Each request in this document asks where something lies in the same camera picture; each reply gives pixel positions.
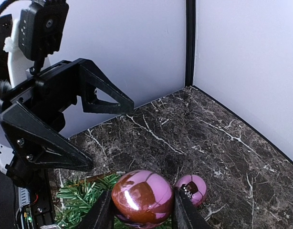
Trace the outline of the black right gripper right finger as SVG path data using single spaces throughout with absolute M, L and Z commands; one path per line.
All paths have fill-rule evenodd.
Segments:
M 173 229 L 211 229 L 183 190 L 174 188 Z

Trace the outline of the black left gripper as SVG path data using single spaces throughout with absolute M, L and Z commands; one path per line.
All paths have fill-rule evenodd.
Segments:
M 115 102 L 98 99 L 97 90 Z M 63 111 L 78 94 L 85 113 L 124 115 L 135 106 L 88 59 L 59 62 L 0 98 L 0 125 L 14 155 L 6 174 L 16 186 L 40 189 L 40 169 L 92 170 L 93 160 L 60 135 Z

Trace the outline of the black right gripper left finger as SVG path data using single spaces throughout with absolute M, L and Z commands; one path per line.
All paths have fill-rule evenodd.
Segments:
M 111 190 L 105 190 L 88 211 L 86 216 L 77 225 L 78 229 L 113 229 L 114 204 Z

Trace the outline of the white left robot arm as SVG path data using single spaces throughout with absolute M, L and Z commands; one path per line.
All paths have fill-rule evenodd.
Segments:
M 0 125 L 9 142 L 0 144 L 0 171 L 15 185 L 38 191 L 40 169 L 92 170 L 89 155 L 60 134 L 64 110 L 78 100 L 85 113 L 134 109 L 134 101 L 88 59 L 61 61 L 0 94 Z

